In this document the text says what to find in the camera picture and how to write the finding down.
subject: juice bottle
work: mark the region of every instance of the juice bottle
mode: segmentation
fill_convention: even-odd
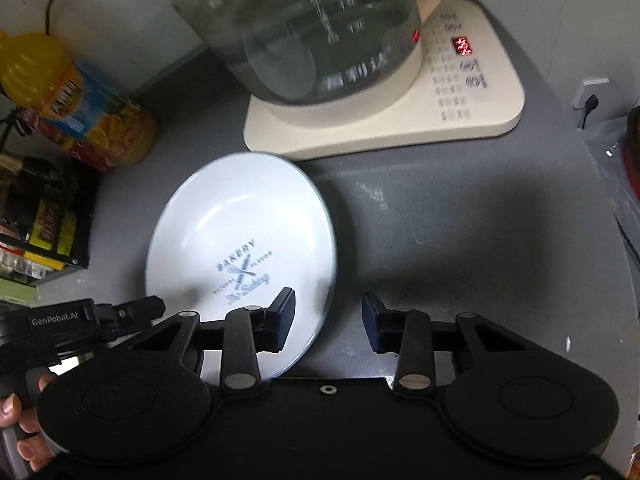
[[[56,39],[36,32],[10,38],[0,30],[0,84],[18,106],[117,164],[139,162],[156,140],[158,124]]]

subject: digital display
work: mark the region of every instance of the digital display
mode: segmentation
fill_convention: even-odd
[[[456,49],[456,53],[459,56],[471,56],[474,52],[471,50],[471,45],[469,45],[467,38],[451,38],[451,43],[453,43],[453,48]]]

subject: hand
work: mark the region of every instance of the hand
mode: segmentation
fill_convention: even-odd
[[[56,376],[53,374],[44,374],[38,379],[38,388],[44,390]],[[46,466],[53,459],[53,453],[47,446],[44,437],[40,433],[40,426],[36,419],[36,409],[30,408],[22,410],[20,399],[11,394],[6,399],[0,399],[0,428],[8,428],[16,423],[27,433],[37,433],[34,436],[25,438],[18,442],[18,453],[20,456],[29,461],[31,469],[38,471]]]

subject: white plate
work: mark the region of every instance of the white plate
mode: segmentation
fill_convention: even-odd
[[[296,315],[284,349],[258,354],[268,379],[318,335],[335,272],[334,229],[311,180],[276,156],[236,153],[201,168],[169,200],[146,260],[146,293],[164,300],[165,317],[196,310],[209,321],[269,306],[293,288]],[[220,351],[206,352],[202,378],[219,383]]]

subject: gray countertop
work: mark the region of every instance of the gray countertop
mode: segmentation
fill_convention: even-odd
[[[289,373],[393,374],[395,358],[373,354],[362,328],[368,288],[436,320],[477,312],[613,387],[621,415],[604,458],[624,471],[636,427],[638,326],[623,245],[574,128],[520,47],[497,31],[527,95],[512,132],[300,164],[332,215],[338,278],[322,332]],[[158,143],[144,163],[103,179],[91,268],[41,286],[41,303],[143,296],[146,251],[165,203],[201,166],[246,150],[249,95],[209,54],[142,101],[161,123]]]

